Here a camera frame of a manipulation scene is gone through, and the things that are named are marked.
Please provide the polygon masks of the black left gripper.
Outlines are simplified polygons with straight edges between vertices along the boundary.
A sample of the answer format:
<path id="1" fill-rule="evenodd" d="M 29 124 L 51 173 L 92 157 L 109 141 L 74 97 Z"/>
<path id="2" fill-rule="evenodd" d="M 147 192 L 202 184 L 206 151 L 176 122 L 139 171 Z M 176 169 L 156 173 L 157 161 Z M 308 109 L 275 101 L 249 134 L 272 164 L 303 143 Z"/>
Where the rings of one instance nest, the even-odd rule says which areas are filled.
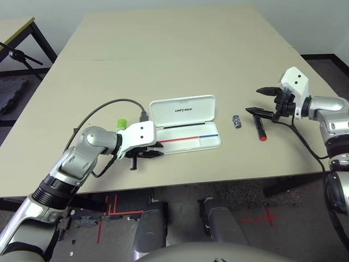
<path id="1" fill-rule="evenodd" d="M 160 142 L 156 142 L 154 145 L 149 145 L 149 148 L 163 148 L 163 145 Z M 156 157 L 160 157 L 163 155 L 164 154 L 160 151 L 148 151 L 146 147 L 136 147 L 136 148 L 133 148 L 132 150 L 128 151 L 125 154 L 125 157 L 131 159 L 130 170 L 134 171 L 137 169 L 137 159 L 138 158 L 151 159 L 151 158 L 156 158 Z"/>

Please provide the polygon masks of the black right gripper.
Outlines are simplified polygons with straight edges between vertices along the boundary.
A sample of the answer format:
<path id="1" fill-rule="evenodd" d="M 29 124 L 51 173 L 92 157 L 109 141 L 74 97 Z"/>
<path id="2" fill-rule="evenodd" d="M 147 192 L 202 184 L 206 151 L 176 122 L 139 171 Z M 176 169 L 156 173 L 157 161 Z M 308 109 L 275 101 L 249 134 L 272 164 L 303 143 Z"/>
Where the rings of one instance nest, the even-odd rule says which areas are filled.
<path id="1" fill-rule="evenodd" d="M 283 91 L 280 87 L 262 87 L 257 89 L 256 92 L 265 96 L 275 96 L 276 112 L 251 107 L 245 109 L 248 113 L 260 118 L 272 118 L 273 122 L 278 122 L 280 117 L 294 116 L 296 109 L 295 95 L 290 90 Z"/>

